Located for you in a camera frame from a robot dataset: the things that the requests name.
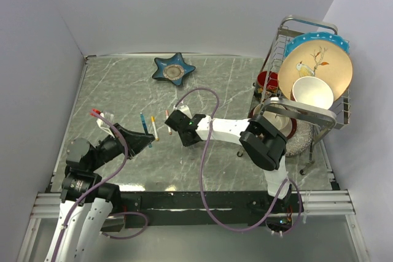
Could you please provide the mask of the blue pen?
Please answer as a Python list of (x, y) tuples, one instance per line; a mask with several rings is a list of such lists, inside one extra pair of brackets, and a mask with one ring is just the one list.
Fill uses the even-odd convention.
[(140, 117), (141, 117), (141, 122), (142, 122), (142, 126), (143, 126), (143, 129), (144, 129), (144, 132), (145, 132), (146, 135), (148, 135), (149, 131), (148, 131), (148, 128), (147, 128), (146, 120), (145, 120), (144, 115), (143, 115), (142, 112), (140, 112)]

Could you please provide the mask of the white marker yellow tip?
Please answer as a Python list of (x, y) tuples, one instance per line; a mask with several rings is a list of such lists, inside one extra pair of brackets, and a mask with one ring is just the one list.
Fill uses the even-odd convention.
[(155, 136), (155, 140), (159, 141), (159, 135), (158, 135), (158, 128), (157, 128), (157, 124), (156, 124), (156, 120), (154, 116), (151, 116), (151, 122), (152, 122), (152, 126), (153, 126), (153, 130), (154, 130), (154, 136)]

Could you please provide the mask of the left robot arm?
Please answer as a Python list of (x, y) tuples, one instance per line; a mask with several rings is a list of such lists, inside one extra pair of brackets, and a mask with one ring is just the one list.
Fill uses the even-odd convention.
[(67, 147), (60, 210), (46, 261), (88, 261), (105, 220), (123, 209), (118, 185), (95, 171), (119, 155), (132, 159), (154, 141), (152, 134), (129, 131), (118, 123), (98, 145), (74, 139)]

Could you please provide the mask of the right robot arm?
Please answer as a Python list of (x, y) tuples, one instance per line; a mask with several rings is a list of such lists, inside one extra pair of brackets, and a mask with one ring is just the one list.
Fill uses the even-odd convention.
[(184, 147), (211, 140), (241, 145), (252, 162), (263, 170), (270, 207), (282, 212), (290, 205), (287, 138), (264, 116), (242, 120), (212, 118), (205, 114), (189, 117), (178, 109), (168, 116), (165, 124), (178, 133)]

